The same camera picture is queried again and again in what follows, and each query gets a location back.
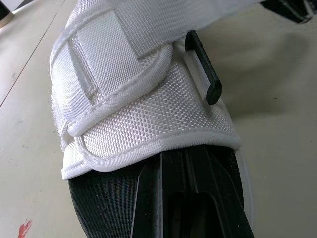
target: black object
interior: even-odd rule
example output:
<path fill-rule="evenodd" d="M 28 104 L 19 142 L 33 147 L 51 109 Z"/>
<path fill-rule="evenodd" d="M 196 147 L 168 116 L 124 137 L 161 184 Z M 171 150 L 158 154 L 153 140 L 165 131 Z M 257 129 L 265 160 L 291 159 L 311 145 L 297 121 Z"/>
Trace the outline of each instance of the black object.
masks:
<path fill-rule="evenodd" d="M 88 238 L 253 237 L 234 151 L 196 146 L 69 180 Z"/>
<path fill-rule="evenodd" d="M 138 181 L 132 238 L 253 238 L 229 173 L 206 146 L 148 160 Z"/>
<path fill-rule="evenodd" d="M 0 21 L 10 14 L 10 10 L 0 1 Z"/>
<path fill-rule="evenodd" d="M 194 50 L 196 52 L 198 59 L 204 69 L 204 72 L 210 82 L 210 86 L 206 95 L 206 101 L 209 105 L 216 104 L 222 94 L 222 84 L 212 64 L 210 63 L 203 44 L 199 40 L 199 37 L 195 30 L 187 33 L 185 40 L 185 50 Z"/>
<path fill-rule="evenodd" d="M 310 21 L 317 13 L 317 0 L 267 0 L 261 5 L 300 24 Z"/>

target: white floor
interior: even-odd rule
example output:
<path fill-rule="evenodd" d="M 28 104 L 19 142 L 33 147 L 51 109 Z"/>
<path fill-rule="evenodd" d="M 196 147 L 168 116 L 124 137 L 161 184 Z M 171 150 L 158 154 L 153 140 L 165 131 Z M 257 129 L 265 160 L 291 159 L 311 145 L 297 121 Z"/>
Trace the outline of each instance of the white floor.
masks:
<path fill-rule="evenodd" d="M 35 0 L 0 29 L 1 238 L 85 237 L 60 175 L 48 66 L 75 2 Z M 257 238 L 317 236 L 315 29 L 255 6 L 200 32 L 244 141 Z"/>

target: white fabric strap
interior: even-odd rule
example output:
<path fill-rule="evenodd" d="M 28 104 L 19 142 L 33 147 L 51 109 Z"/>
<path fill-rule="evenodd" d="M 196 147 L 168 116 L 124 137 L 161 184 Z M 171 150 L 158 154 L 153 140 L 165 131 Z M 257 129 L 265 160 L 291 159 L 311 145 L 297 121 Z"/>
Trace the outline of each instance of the white fabric strap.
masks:
<path fill-rule="evenodd" d="M 138 56 L 259 0 L 132 0 L 115 10 Z"/>
<path fill-rule="evenodd" d="M 163 46 L 256 1 L 101 1 L 89 7 L 68 25 L 51 55 L 51 71 L 60 71 L 58 76 L 52 73 L 56 84 L 73 78 L 64 70 L 54 70 L 59 68 L 58 58 L 71 55 L 72 64 L 85 65 L 76 67 L 79 83 L 72 83 L 73 90 L 62 87 L 57 94 L 65 107 L 68 133 L 81 135 L 156 87 L 166 76 L 172 54 L 171 46 Z M 77 49 L 79 56 L 68 43 L 74 36 L 82 49 Z M 141 69 L 138 60 L 151 51 L 158 51 L 157 60 Z"/>

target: red stain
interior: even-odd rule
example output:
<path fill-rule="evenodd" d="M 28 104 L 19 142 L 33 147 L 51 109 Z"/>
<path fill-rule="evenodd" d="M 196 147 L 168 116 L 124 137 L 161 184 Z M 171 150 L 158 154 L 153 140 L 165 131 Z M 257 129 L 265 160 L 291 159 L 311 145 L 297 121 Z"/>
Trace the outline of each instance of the red stain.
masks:
<path fill-rule="evenodd" d="M 30 229 L 32 225 L 32 221 L 28 221 L 28 223 L 25 225 L 25 224 L 22 224 L 20 226 L 20 229 L 19 229 L 19 236 L 18 238 L 25 238 L 25 235 L 26 233 L 28 232 L 28 230 Z"/>

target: black plastic clip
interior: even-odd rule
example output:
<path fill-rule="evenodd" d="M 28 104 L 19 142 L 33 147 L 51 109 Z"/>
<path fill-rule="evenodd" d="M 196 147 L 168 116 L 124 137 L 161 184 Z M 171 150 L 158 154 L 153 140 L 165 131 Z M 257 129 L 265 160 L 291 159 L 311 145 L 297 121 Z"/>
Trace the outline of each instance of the black plastic clip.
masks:
<path fill-rule="evenodd" d="M 189 31 L 186 35 L 185 50 L 194 50 L 198 56 L 198 59 L 204 69 L 204 72 L 210 82 L 206 94 L 206 101 L 209 105 L 216 104 L 222 94 L 222 84 L 209 61 L 209 58 L 204 50 L 203 44 L 199 40 L 199 37 L 195 30 Z"/>

